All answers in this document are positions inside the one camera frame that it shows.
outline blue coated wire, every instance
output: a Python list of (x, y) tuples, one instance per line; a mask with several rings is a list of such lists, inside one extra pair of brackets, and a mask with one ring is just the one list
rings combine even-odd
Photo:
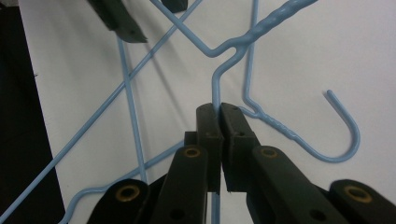
[(132, 93), (132, 88), (130, 83), (131, 80), (128, 77), (129, 68), (126, 62), (125, 50), (122, 40), (120, 40), (118, 37), (117, 37), (117, 43), (119, 45), (120, 59), (122, 64), (122, 76), (123, 76), (123, 81), (125, 83), (126, 97), (129, 106), (129, 115), (131, 118), (132, 128), (134, 130), (134, 147), (136, 149), (137, 163), (139, 164), (139, 174), (141, 180), (147, 183), (148, 178), (146, 177), (145, 161), (143, 158), (142, 143), (140, 141), (139, 125), (137, 122), (136, 109), (134, 106), (134, 95)]
[(195, 33), (193, 33), (181, 20), (179, 20), (159, 0), (150, 0), (179, 30), (182, 32), (204, 55), (217, 57), (224, 51), (238, 46), (247, 47), (262, 35), (268, 33), (272, 28), (278, 26), (282, 21), (297, 13), (300, 9), (307, 7), (318, 0), (289, 0), (279, 9), (273, 11), (267, 18), (263, 19), (246, 34), (226, 40), (215, 49), (210, 49)]
[(198, 36), (196, 36), (182, 21), (180, 21), (171, 11), (169, 11), (159, 0), (150, 0), (174, 25), (206, 56), (217, 57), (225, 50), (235, 48), (233, 57), (223, 63), (212, 77), (212, 102), (215, 110), (219, 113), (220, 107), (220, 86), (219, 80), (228, 69), (238, 63), (246, 54), (248, 46), (261, 36), (267, 34), (282, 21), (290, 18), (300, 9), (308, 7), (317, 0), (289, 0), (280, 8), (270, 13), (265, 19), (259, 21), (244, 35), (231, 38), (220, 44), (215, 49), (210, 49)]
[[(183, 147), (184, 142), (181, 141), (179, 143), (177, 143), (176, 145), (168, 148), (167, 150), (165, 150), (164, 152), (162, 152), (160, 155), (154, 157), (153, 159), (147, 161), (144, 166), (146, 169), (154, 166), (155, 164), (157, 164), (158, 162), (162, 161), (163, 159), (169, 157), (170, 155), (174, 154), (179, 148)], [(83, 189), (82, 191), (80, 191), (79, 193), (77, 193), (72, 200), (70, 201), (70, 204), (68, 205), (67, 209), (66, 209), (66, 213), (64, 214), (64, 218), (60, 221), (61, 224), (65, 224), (67, 222), (70, 221), (71, 217), (73, 216), (73, 213), (76, 209), (76, 206), (79, 202), (79, 200), (81, 200), (81, 198), (83, 198), (84, 196), (87, 196), (89, 194), (94, 194), (94, 193), (104, 193), (108, 190), (108, 188), (110, 188), (112, 185), (114, 185), (115, 183), (117, 183), (118, 181), (121, 181), (123, 179), (128, 179), (128, 178), (132, 178), (136, 175), (139, 174), (139, 169), (136, 168), (134, 170), (132, 170), (130, 173), (123, 175), (122, 177), (118, 178), (117, 180), (102, 186), (102, 187), (97, 187), (97, 188), (89, 188), (89, 189)]]
[[(248, 50), (248, 45), (252, 44), (254, 41), (256, 41), (259, 37), (262, 35), (265, 35), (268, 33), (271, 29), (279, 25), (282, 21), (285, 19), (291, 17), (295, 13), (297, 13), (300, 9), (307, 7), (313, 3), (316, 2), (316, 0), (291, 0), (286, 2), (284, 5), (282, 5), (280, 8), (276, 9), (272, 13), (270, 13), (265, 19), (259, 21), (257, 24), (254, 21), (255, 24), (249, 31), (247, 31), (244, 35), (236, 38), (231, 38), (221, 45), (219, 45), (215, 49), (210, 49), (207, 45), (205, 45), (204, 42), (202, 42), (198, 36), (196, 36), (183, 22), (181, 22), (176, 16), (174, 16), (166, 7), (164, 7), (158, 0), (150, 0), (171, 22), (173, 22), (177, 28), (198, 48), (200, 49), (203, 54), (205, 54), (208, 57), (216, 57), (219, 56), (222, 52), (229, 48), (235, 48), (236, 53), (233, 57), (231, 57), (229, 60), (227, 60), (224, 64), (222, 64), (214, 73), (212, 77), (212, 102), (215, 107), (215, 110), (219, 112), (219, 106), (221, 103), (220, 100), (220, 87), (219, 87), (219, 80), (228, 69), (230, 69), (232, 66), (234, 66), (236, 63), (238, 63), (243, 56), (246, 54), (246, 51)], [(253, 47), (251, 47), (250, 51), (250, 56), (248, 56), (250, 59), (253, 56)], [(250, 77), (251, 77), (251, 69), (247, 72), (248, 77), (246, 81), (246, 86), (250, 86)], [(337, 110), (340, 114), (340, 116), (344, 119), (346, 122), (346, 125), (348, 126), (349, 130), (351, 131), (352, 135), (352, 144), (349, 148), (349, 150), (346, 152), (346, 154), (332, 158), (332, 157), (327, 157), (316, 150), (314, 150), (311, 146), (309, 146), (303, 138), (301, 138), (298, 134), (287, 128), (285, 125), (277, 121), (276, 119), (273, 119), (269, 115), (265, 114), (262, 110), (262, 108), (255, 103), (253, 100), (251, 100), (250, 97), (248, 97), (248, 90), (249, 88), (245, 88), (244, 92), (244, 102), (249, 105), (250, 107), (254, 108), (255, 112), (251, 112), (244, 107), (242, 107), (242, 111), (254, 118), (254, 119), (261, 119), (265, 123), (269, 124), (271, 127), (275, 128), (277, 131), (283, 133), (285, 136), (287, 136), (289, 139), (294, 140), (297, 144), (299, 144), (302, 148), (304, 148), (308, 153), (310, 153), (312, 156), (315, 158), (321, 160), (321, 161), (326, 161), (326, 162), (341, 162), (341, 161), (346, 161), (350, 159), (358, 150), (359, 144), (360, 144), (360, 132), (358, 125), (354, 121), (354, 119), (347, 113), (345, 108), (342, 106), (342, 104), (339, 102), (339, 100), (335, 97), (335, 95), (332, 93), (332, 91), (327, 91), (328, 99), (329, 102), (332, 104), (333, 108)]]
[[(256, 24), (255, 18), (257, 18), (257, 16), (254, 16), (254, 13), (257, 13), (257, 11), (253, 11), (253, 16), (251, 19), (252, 26)], [(286, 127), (278, 120), (265, 114), (264, 111), (262, 110), (262, 107), (256, 102), (254, 102), (249, 96), (251, 74), (253, 68), (253, 56), (254, 56), (254, 43), (252, 43), (248, 48), (247, 69), (246, 69), (247, 71), (246, 71), (244, 94), (243, 94), (243, 100), (245, 104), (253, 108), (254, 112), (251, 112), (241, 106), (240, 108), (244, 114), (254, 119), (261, 119), (263, 122), (269, 124), (272, 128), (276, 129), (280, 133), (283, 133), (289, 139), (295, 141), (305, 151), (307, 151), (309, 154), (311, 154), (313, 157), (317, 158), (318, 160), (331, 162), (331, 163), (342, 162), (349, 160), (356, 154), (361, 142), (361, 135), (359, 132), (358, 125), (356, 124), (355, 120), (350, 116), (350, 114), (347, 112), (347, 110), (344, 108), (344, 106), (341, 104), (341, 102), (337, 99), (335, 94), (330, 90), (327, 91), (328, 101), (329, 103), (331, 103), (332, 107), (338, 112), (338, 114), (342, 117), (342, 119), (346, 123), (346, 126), (349, 128), (352, 135), (352, 143), (351, 146), (349, 147), (349, 150), (345, 154), (339, 157), (328, 157), (319, 153), (314, 148), (312, 148), (308, 143), (306, 143), (305, 140), (302, 137), (300, 137), (297, 133), (290, 130), (288, 127)]]
[[(196, 9), (196, 7), (202, 2), (202, 0), (196, 0), (189, 9), (180, 17), (181, 21), (186, 20), (190, 14)], [(143, 58), (143, 60), (136, 66), (136, 68), (129, 75), (130, 79), (134, 78), (137, 73), (144, 67), (144, 65), (151, 59), (155, 52), (169, 39), (169, 37), (175, 32), (176, 26), (172, 26), (171, 29), (161, 38), (160, 41), (151, 49), (151, 51)], [(41, 173), (32, 181), (32, 183), (23, 191), (23, 193), (11, 204), (11, 206), (0, 216), (0, 223), (6, 221), (6, 219), (14, 212), (14, 210), (23, 202), (23, 200), (32, 192), (32, 190), (40, 183), (40, 181), (50, 172), (52, 168), (70, 151), (70, 149), (76, 144), (81, 136), (87, 132), (88, 129), (96, 122), (96, 120), (102, 115), (102, 113), (108, 108), (108, 106), (117, 98), (120, 92), (125, 87), (122, 82), (102, 103), (101, 106), (93, 113), (93, 115), (82, 125), (82, 127), (76, 132), (76, 134), (70, 139), (70, 141), (62, 148), (62, 150), (55, 156), (55, 158), (41, 171)]]

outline metal rivet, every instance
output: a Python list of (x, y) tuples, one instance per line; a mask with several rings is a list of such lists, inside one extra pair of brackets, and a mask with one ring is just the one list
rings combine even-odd
[(184, 155), (188, 158), (195, 158), (201, 155), (201, 151), (198, 148), (189, 147), (186, 150), (184, 150)]
[(349, 198), (360, 203), (370, 203), (373, 200), (372, 196), (366, 190), (352, 185), (344, 187), (344, 191)]
[(262, 155), (264, 157), (272, 159), (272, 158), (277, 157), (277, 152), (275, 150), (271, 149), (271, 148), (263, 148), (262, 149)]
[(122, 186), (117, 190), (116, 199), (122, 203), (130, 202), (140, 194), (136, 185)]

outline wire hanger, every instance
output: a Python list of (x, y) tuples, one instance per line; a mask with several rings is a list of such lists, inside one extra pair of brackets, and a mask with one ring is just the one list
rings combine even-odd
[[(92, 117), (80, 128), (80, 130), (73, 136), (73, 138), (66, 144), (66, 146), (60, 151), (60, 153), (49, 163), (49, 165), (37, 176), (37, 178), (28, 186), (28, 188), (18, 197), (18, 199), (6, 210), (6, 212), (0, 217), (0, 223), (4, 222), (6, 218), (16, 209), (16, 207), (27, 197), (27, 195), (38, 185), (38, 183), (44, 178), (44, 176), (55, 167), (55, 165), (67, 154), (67, 152), (74, 146), (74, 144), (79, 140), (79, 138), (93, 125), (93, 123), (100, 117), (100, 115), (106, 110), (106, 108), (111, 104), (112, 101), (120, 94), (120, 92), (125, 88), (125, 86), (129, 86), (129, 81), (134, 78), (137, 73), (141, 70), (141, 68), (147, 63), (147, 61), (155, 54), (155, 52), (166, 42), (166, 40), (170, 37), (170, 35), (178, 28), (200, 51), (202, 51), (208, 57), (217, 57), (224, 51), (229, 48), (235, 48), (236, 53), (233, 57), (223, 63), (214, 73), (212, 77), (212, 101), (215, 106), (215, 109), (219, 109), (220, 105), (220, 88), (219, 88), (219, 80), (228, 69), (237, 64), (248, 52), (248, 67), (246, 74), (246, 82), (245, 82), (245, 90), (244, 90), (244, 101), (247, 105), (253, 108), (254, 112), (247, 110), (244, 107), (241, 107), (244, 113), (254, 119), (261, 119), (264, 122), (270, 124), (273, 128), (282, 132), (289, 139), (296, 141), (300, 146), (302, 146), (305, 150), (311, 153), (316, 158), (329, 161), (329, 162), (339, 162), (345, 161), (352, 157), (356, 150), (358, 149), (360, 142), (360, 134), (359, 129), (352, 117), (347, 113), (341, 103), (337, 100), (335, 95), (331, 91), (328, 91), (328, 95), (330, 98), (330, 102), (335, 105), (335, 109), (340, 111), (341, 116), (346, 120), (346, 124), (348, 125), (350, 131), (352, 132), (353, 144), (350, 150), (340, 158), (328, 158), (317, 151), (315, 151), (311, 146), (309, 146), (300, 136), (298, 136), (293, 131), (289, 130), (286, 126), (281, 124), (279, 121), (271, 118), (269, 115), (265, 114), (262, 108), (255, 103), (249, 97), (249, 87), (250, 87), (250, 78), (251, 78), (251, 63), (252, 57), (254, 54), (254, 48), (248, 47), (255, 40), (260, 38), (262, 35), (268, 33), (272, 28), (279, 25), (285, 19), (291, 17), (300, 9), (307, 7), (317, 0), (290, 0), (286, 2), (282, 7), (272, 12), (267, 18), (263, 19), (259, 23), (256, 24), (254, 21), (252, 24), (255, 24), (245, 35), (242, 35), (237, 38), (231, 38), (221, 45), (219, 45), (215, 49), (210, 49), (204, 42), (202, 42), (190, 29), (183, 23), (183, 21), (192, 13), (192, 11), (202, 2), (202, 0), (196, 0), (191, 7), (183, 14), (183, 16), (178, 19), (173, 15), (166, 7), (163, 6), (158, 0), (150, 0), (152, 4), (154, 4), (168, 19), (174, 24), (174, 26), (163, 36), (163, 38), (154, 46), (154, 48), (145, 56), (145, 58), (137, 65), (137, 67), (129, 73), (127, 67), (124, 67), (124, 52), (121, 50), (123, 47), (119, 42), (121, 62), (123, 66), (123, 78), (124, 81), (114, 90), (114, 92), (104, 101), (104, 103), (97, 109), (97, 111), (92, 115)], [(257, 4), (258, 0), (254, 0), (253, 2), (255, 13), (253, 13), (254, 20), (257, 19)], [(131, 121), (134, 122), (136, 119), (134, 115), (134, 102), (132, 91), (127, 90), (127, 93), (130, 94), (128, 98), (128, 104), (130, 107), (131, 113)], [(138, 137), (138, 130), (134, 128), (135, 139)], [(150, 166), (154, 165), (158, 161), (163, 160), (165, 157), (173, 154), (179, 147), (182, 146), (182, 142), (177, 143), (173, 147), (165, 150), (162, 154), (154, 157), (150, 161), (144, 162), (143, 157), (139, 157), (139, 168), (132, 170), (132, 172), (120, 177), (118, 180), (131, 178), (140, 173), (141, 176), (144, 176), (145, 169), (148, 169)], [(138, 150), (138, 155), (141, 153), (141, 147), (136, 143), (136, 150)], [(76, 208), (78, 201), (85, 195), (90, 193), (100, 193), (106, 191), (113, 183), (110, 183), (106, 186), (102, 186), (99, 188), (91, 188), (84, 189), (76, 194), (71, 200), (66, 214), (61, 221), (61, 223), (67, 223), (73, 215), (73, 212)], [(212, 197), (214, 210), (212, 213), (216, 213), (214, 217), (212, 217), (212, 223), (219, 223), (219, 198)]]

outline white background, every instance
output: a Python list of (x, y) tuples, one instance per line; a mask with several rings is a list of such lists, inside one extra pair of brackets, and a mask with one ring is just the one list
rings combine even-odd
[[(260, 1), (259, 19), (283, 1)], [(20, 1), (21, 14), (53, 155), (122, 82), (120, 55), (84, 0)], [(134, 67), (170, 28), (148, 0), (128, 1), (147, 44), (129, 45)], [(250, 1), (204, 1), (186, 24), (210, 47), (249, 27)], [(350, 144), (347, 126), (323, 97), (331, 89), (359, 124), (361, 147), (338, 164), (318, 161), (259, 120), (248, 119), (263, 145), (281, 148), (314, 183), (361, 181), (396, 203), (396, 3), (318, 1), (257, 41), (252, 98), (320, 152)], [(195, 130), (195, 108), (211, 101), (211, 76), (233, 54), (206, 58), (176, 31), (132, 81), (146, 160)], [(221, 79), (222, 101), (242, 105), (245, 59)], [(149, 182), (171, 159), (148, 170)], [(87, 187), (104, 185), (137, 165), (125, 91), (57, 165), (64, 205)], [(101, 195), (84, 198), (71, 223), (84, 223)], [(243, 194), (222, 192), (222, 223), (249, 223)]]

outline screw hole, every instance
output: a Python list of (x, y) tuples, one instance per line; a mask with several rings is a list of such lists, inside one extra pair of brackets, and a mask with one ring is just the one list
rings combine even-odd
[(169, 215), (173, 220), (181, 220), (184, 216), (186, 216), (184, 211), (181, 209), (174, 209)]
[(326, 220), (326, 216), (325, 216), (322, 212), (320, 212), (319, 210), (316, 210), (316, 209), (311, 210), (311, 211), (309, 212), (309, 215), (310, 215), (313, 219), (315, 219), (315, 220), (317, 220), (317, 221), (324, 221), (324, 220)]
[(136, 185), (123, 186), (116, 193), (116, 199), (122, 203), (130, 202), (140, 194)]
[(372, 196), (364, 189), (355, 186), (346, 186), (344, 190), (347, 196), (357, 202), (370, 203), (373, 200)]

